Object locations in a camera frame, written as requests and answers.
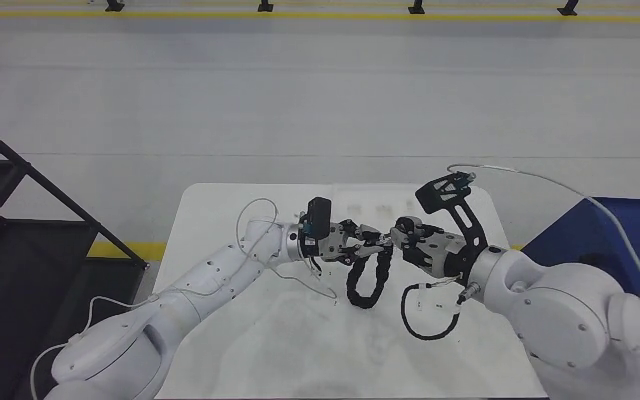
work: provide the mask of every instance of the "blue panel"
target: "blue panel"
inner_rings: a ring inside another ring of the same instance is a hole
[[[640,249],[640,200],[597,198],[618,217],[636,252]],[[640,294],[640,270],[614,224],[582,200],[522,250],[535,262],[555,265],[584,262],[613,276],[625,291]]]

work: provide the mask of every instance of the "connector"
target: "connector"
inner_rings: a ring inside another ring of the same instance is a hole
[[[471,282],[467,285],[466,288],[464,288],[462,292],[460,292],[460,294],[458,295],[458,301],[460,301],[460,303],[462,304],[476,294],[480,293],[480,290],[482,290],[480,288],[480,285],[475,282]]]

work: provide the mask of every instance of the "black bracket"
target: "black bracket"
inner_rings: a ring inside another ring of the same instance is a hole
[[[578,13],[575,12],[575,8],[577,5],[578,5],[578,0],[569,0],[567,1],[567,4],[564,7],[558,8],[558,12],[564,15],[565,17],[576,16],[578,15]]]
[[[260,0],[260,5],[258,6],[258,12],[272,12],[273,4],[269,4],[269,0]]]
[[[458,281],[465,286],[471,267],[480,253],[489,246],[482,225],[464,200],[471,194],[469,184],[473,179],[471,174],[455,172],[433,180],[416,191],[416,198],[427,214],[447,210],[462,232],[465,246],[458,254],[448,256],[444,267],[446,276],[458,276],[462,273],[462,278]],[[462,218],[460,211],[468,222]]]
[[[106,12],[120,12],[124,8],[124,3],[118,3],[118,0],[107,0]]]
[[[413,6],[409,7],[409,14],[424,14],[424,8],[422,8],[422,0],[413,1]]]

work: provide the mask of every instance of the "white cable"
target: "white cable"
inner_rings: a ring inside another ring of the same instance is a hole
[[[140,303],[136,303],[136,304],[126,304],[126,303],[122,303],[118,300],[114,300],[114,299],[110,299],[108,297],[104,297],[104,296],[96,296],[93,299],[91,299],[91,301],[89,302],[89,318],[87,319],[87,325],[85,325],[84,329],[82,330],[82,332],[80,332],[80,335],[84,335],[84,333],[89,329],[89,327],[91,326],[91,320],[93,319],[93,303],[96,300],[104,300],[104,301],[108,301],[110,303],[114,303],[117,304],[119,306],[122,307],[129,307],[129,308],[137,308],[140,307],[142,305],[145,305],[147,303],[151,303],[154,302],[156,300],[158,300],[160,298],[160,296],[158,296],[157,294],[153,293],[151,296],[149,296],[145,301],[142,301]]]
[[[273,205],[273,219],[271,220],[271,225],[269,225],[269,228],[267,228],[264,233],[262,235],[260,235],[260,237],[258,238],[258,240],[255,241],[255,243],[251,246],[251,248],[249,249],[249,251],[244,251],[244,248],[242,246],[242,244],[240,244],[240,233],[239,233],[239,226],[240,226],[240,219],[242,218],[242,215],[244,214],[244,212],[247,210],[247,208],[249,208],[249,206],[251,206],[253,203],[256,203],[258,201],[266,201],[271,203],[271,205]],[[233,274],[231,274],[231,276],[229,277],[229,279],[232,279],[234,276],[236,276],[236,274],[242,269],[242,267],[247,263],[247,260],[249,260],[249,258],[251,258],[251,253],[253,252],[253,249],[258,245],[258,243],[260,243],[260,241],[267,235],[267,233],[269,233],[269,231],[271,230],[271,228],[276,225],[278,226],[278,224],[276,223],[276,219],[278,218],[278,215],[280,214],[279,210],[278,210],[278,206],[276,205],[276,203],[273,202],[273,200],[271,199],[267,199],[266,197],[259,197],[257,199],[253,199],[251,200],[249,203],[247,203],[247,205],[245,205],[242,210],[240,211],[240,213],[238,214],[238,218],[236,218],[236,245],[238,246],[238,249],[242,252],[242,254],[245,255],[244,260],[242,261],[242,264],[240,264],[240,266],[233,272]],[[262,265],[265,266],[265,268],[268,268],[262,261],[257,260],[259,263],[261,263]],[[222,289],[222,286],[220,286],[219,288],[217,288],[216,290],[214,290],[213,292],[210,293],[201,293],[201,292],[196,292],[195,290],[190,290],[190,289],[168,289],[165,290],[166,292],[181,292],[181,293],[191,293],[194,294],[196,296],[212,296],[216,293],[218,293],[220,291],[220,289]]]
[[[126,303],[122,303],[122,302],[120,302],[118,300],[110,299],[109,297],[96,296],[96,297],[92,298],[91,301],[89,301],[89,317],[87,318],[87,324],[84,326],[84,329],[82,330],[82,332],[79,333],[79,335],[80,336],[84,335],[87,332],[87,330],[89,329],[89,327],[91,326],[91,320],[93,319],[93,303],[96,300],[104,300],[104,301],[108,301],[108,302],[117,304],[119,306],[129,307],[129,308],[136,308],[136,307],[140,307],[142,305],[145,305],[147,303],[154,302],[154,301],[158,300],[158,298],[159,298],[159,296],[154,293],[151,296],[149,296],[149,298],[147,298],[145,301],[142,301],[140,303],[126,304]],[[61,347],[65,347],[66,345],[67,345],[67,343],[63,343],[63,344],[59,344],[59,345],[56,345],[56,346],[49,347],[48,349],[46,349],[45,351],[40,353],[40,355],[33,362],[33,365],[31,366],[31,372],[29,374],[29,386],[31,388],[31,397],[33,398],[33,400],[38,400],[38,396],[36,394],[36,384],[35,384],[35,372],[36,372],[36,366],[38,365],[38,362],[40,362],[40,359],[42,359],[42,357],[44,357],[44,355],[47,354],[48,352],[50,352],[51,350],[55,350],[55,349],[58,349],[58,348],[61,348]]]
[[[271,225],[269,226],[269,228],[262,234],[262,236],[260,236],[260,238],[255,242],[255,244],[253,246],[251,246],[251,249],[249,249],[248,252],[245,252],[242,248],[242,245],[240,245],[240,233],[239,231],[239,227],[240,227],[240,218],[242,218],[242,214],[244,214],[244,212],[246,211],[247,208],[249,208],[250,205],[252,205],[255,202],[258,201],[266,201],[271,203],[271,205],[273,206],[273,219],[271,220]],[[244,254],[247,255],[247,259],[250,257],[250,253],[253,252],[253,248],[258,244],[258,242],[260,242],[260,240],[267,234],[267,232],[269,232],[269,230],[271,229],[271,227],[273,225],[278,225],[276,223],[276,219],[278,218],[279,215],[279,210],[278,210],[278,206],[276,205],[276,203],[273,202],[273,200],[268,199],[266,197],[259,197],[257,199],[254,199],[252,201],[250,201],[246,206],[244,206],[244,208],[242,209],[242,211],[240,211],[240,214],[238,214],[238,218],[236,219],[236,244],[238,245],[238,248],[240,249],[240,251],[242,251]],[[333,289],[331,289],[330,287],[327,287],[327,289],[332,293],[332,295],[328,295],[326,293],[322,293],[319,290],[316,290],[314,288],[312,288],[311,286],[307,285],[306,283],[304,283],[303,281],[301,281],[300,279],[296,278],[295,276],[286,276],[286,275],[281,275],[278,271],[276,271],[275,268],[267,265],[266,263],[262,262],[261,260],[257,260],[260,264],[262,264],[265,269],[269,269],[271,271],[273,271],[274,274],[276,274],[276,276],[278,276],[280,279],[284,279],[284,280],[294,280],[294,281],[298,281],[302,286],[306,287],[307,289],[321,295],[324,297],[327,297],[329,299],[335,300],[338,298],[338,295],[336,294],[336,292],[333,291]],[[307,268],[309,268],[309,271],[311,271],[312,275],[318,279],[318,277],[313,273],[313,269],[311,268],[311,266],[307,263],[307,260],[305,258],[302,259],[302,262],[304,262],[304,264],[307,266]]]
[[[338,298],[338,295],[336,294],[336,292],[333,291],[333,289],[331,289],[330,287],[327,287],[327,289],[331,292],[331,295],[328,295],[326,293],[322,293],[319,290],[316,290],[314,288],[312,288],[311,286],[307,285],[306,283],[302,282],[300,279],[296,278],[295,276],[286,276],[286,275],[280,275],[280,273],[278,271],[275,270],[275,268],[269,268],[271,271],[273,271],[274,274],[276,274],[280,279],[284,279],[284,280],[294,280],[294,281],[298,281],[300,282],[300,284],[302,284],[302,286],[306,287],[307,289],[318,293],[321,296],[324,296],[326,298],[329,298],[331,300],[335,300]]]
[[[31,366],[31,372],[29,373],[29,386],[31,387],[31,397],[33,397],[33,400],[38,400],[38,395],[36,394],[35,376],[36,376],[36,366],[40,362],[40,359],[42,359],[42,357],[44,357],[45,354],[47,354],[51,350],[59,349],[59,348],[64,347],[66,345],[67,344],[64,343],[64,344],[59,344],[59,345],[56,345],[56,346],[49,347],[48,349],[46,349],[45,351],[40,353],[38,358],[36,358],[36,360],[33,362],[33,365]]]
[[[557,181],[557,180],[555,180],[553,178],[549,178],[547,176],[536,174],[536,173],[533,173],[533,172],[520,171],[520,170],[517,170],[517,169],[514,169],[514,168],[500,167],[500,166],[496,166],[496,165],[481,165],[481,164],[460,163],[460,164],[451,164],[451,165],[449,165],[447,167],[447,171],[453,173],[453,172],[455,172],[454,168],[458,168],[458,167],[485,168],[485,169],[493,169],[493,170],[498,170],[498,171],[513,172],[513,173],[516,173],[516,174],[534,176],[536,178],[544,179],[545,181],[548,181],[548,182],[551,182],[551,183],[555,183],[556,185],[562,186],[563,188],[568,189],[568,190],[572,191],[573,193],[575,193],[575,194],[577,194],[579,196],[582,196],[588,202],[590,202],[591,204],[596,206],[600,211],[602,211],[611,220],[611,222],[613,222],[613,225],[615,225],[616,229],[618,230],[618,233],[620,234],[620,237],[622,238],[622,241],[624,242],[624,245],[627,248],[627,251],[629,251],[629,254],[631,255],[631,258],[633,259],[633,262],[636,264],[636,267],[640,270],[640,258],[638,258],[638,254],[636,254],[636,251],[633,248],[633,245],[631,244],[631,241],[629,240],[629,237],[627,236],[627,232],[624,230],[624,227],[622,226],[622,224],[620,223],[618,218],[616,218],[616,216],[613,215],[613,213],[611,211],[609,211],[609,209],[607,207],[602,205],[602,203],[600,203],[598,200],[594,199],[593,197],[588,196],[588,195],[582,193],[581,191],[576,190],[576,189],[572,188],[571,186],[566,185],[566,184],[564,184],[562,182],[559,182],[559,181]]]

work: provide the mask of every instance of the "yellow floor line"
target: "yellow floor line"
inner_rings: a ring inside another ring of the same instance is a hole
[[[145,261],[160,261],[167,248],[166,243],[161,242],[126,242],[131,250]],[[89,257],[127,258],[111,242],[95,242],[89,250]]]
[[[316,1],[316,0],[272,0],[272,4],[286,5],[292,7],[389,7],[397,8],[405,5],[410,5],[411,1],[395,1],[395,2],[372,2],[372,1]],[[0,0],[0,5],[8,6],[32,6],[32,5],[86,5],[86,0]],[[253,6],[256,4],[256,0],[183,0],[178,5],[181,7],[193,7],[193,6]],[[463,9],[463,10],[481,10],[481,9],[527,9],[527,10],[540,10],[540,9],[555,9],[559,7],[557,3],[538,3],[538,4],[526,4],[526,3],[423,3],[423,8],[449,8],[449,9]],[[579,10],[640,10],[640,5],[632,4],[579,4]]]
[[[289,19],[350,19],[350,20],[416,20],[416,21],[467,21],[467,22],[600,22],[600,23],[640,23],[640,16],[579,15],[563,17],[558,15],[456,15],[456,14],[371,14],[371,13],[327,13],[327,12],[212,12],[212,11],[104,11],[80,10],[3,10],[0,18],[57,17],[57,18],[289,18]]]

